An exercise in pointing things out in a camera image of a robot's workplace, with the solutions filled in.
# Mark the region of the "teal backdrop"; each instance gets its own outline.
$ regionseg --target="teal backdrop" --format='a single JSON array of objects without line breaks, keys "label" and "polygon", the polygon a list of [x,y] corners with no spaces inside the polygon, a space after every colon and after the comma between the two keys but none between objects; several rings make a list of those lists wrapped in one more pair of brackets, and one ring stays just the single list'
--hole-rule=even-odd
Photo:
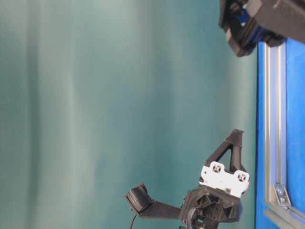
[{"label": "teal backdrop", "polygon": [[[11,0],[0,7],[0,228],[128,228],[138,183],[180,206],[245,131],[254,228],[256,54],[238,59],[217,0]],[[135,229],[178,221],[136,219]]]}]

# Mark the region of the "blue surface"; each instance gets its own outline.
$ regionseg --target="blue surface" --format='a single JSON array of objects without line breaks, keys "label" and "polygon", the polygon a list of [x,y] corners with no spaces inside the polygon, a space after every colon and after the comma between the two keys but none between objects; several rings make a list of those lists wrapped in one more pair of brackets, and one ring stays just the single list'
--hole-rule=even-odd
[{"label": "blue surface", "polygon": [[305,45],[287,40],[287,188],[305,212]]},{"label": "blue surface", "polygon": [[277,229],[265,215],[264,209],[264,55],[263,44],[258,45],[258,81],[257,81],[257,141],[256,141],[256,216],[255,228]]}]

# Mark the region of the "screw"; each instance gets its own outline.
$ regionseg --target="screw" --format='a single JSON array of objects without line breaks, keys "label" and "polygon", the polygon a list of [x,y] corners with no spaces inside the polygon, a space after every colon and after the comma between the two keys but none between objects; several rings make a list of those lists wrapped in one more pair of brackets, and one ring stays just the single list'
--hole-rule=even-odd
[{"label": "screw", "polygon": [[279,195],[282,195],[282,194],[283,194],[283,191],[280,190],[280,189],[278,189],[278,190],[277,190],[277,193],[278,193]]}]

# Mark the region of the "black cable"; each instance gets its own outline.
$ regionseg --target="black cable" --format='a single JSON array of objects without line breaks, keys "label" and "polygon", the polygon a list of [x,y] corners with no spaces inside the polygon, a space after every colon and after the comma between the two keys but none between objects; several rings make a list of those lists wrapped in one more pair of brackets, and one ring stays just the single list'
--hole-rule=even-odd
[{"label": "black cable", "polygon": [[134,217],[132,218],[132,221],[130,222],[130,227],[129,227],[129,229],[132,229],[133,222],[134,222],[134,220],[135,220],[136,217],[137,217],[137,214],[135,214]]}]

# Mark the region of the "black 3d-printed part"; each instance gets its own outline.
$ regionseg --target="black 3d-printed part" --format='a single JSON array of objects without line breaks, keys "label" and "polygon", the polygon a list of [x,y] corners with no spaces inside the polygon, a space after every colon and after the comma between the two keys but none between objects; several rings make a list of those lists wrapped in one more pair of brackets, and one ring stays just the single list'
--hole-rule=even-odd
[{"label": "black 3d-printed part", "polygon": [[230,135],[220,144],[220,146],[209,156],[205,162],[205,166],[209,167],[213,161],[219,161],[225,153],[231,151],[230,170],[228,172],[234,173],[236,170],[246,172],[241,163],[243,131],[233,130]]},{"label": "black 3d-printed part", "polygon": [[258,42],[274,47],[290,37],[305,43],[305,1],[220,0],[219,26],[237,56],[249,55]]},{"label": "black 3d-printed part", "polygon": [[147,190],[144,184],[140,184],[137,187],[131,189],[125,197],[130,203],[130,206],[138,214],[140,214],[153,203],[153,200],[147,194]]}]

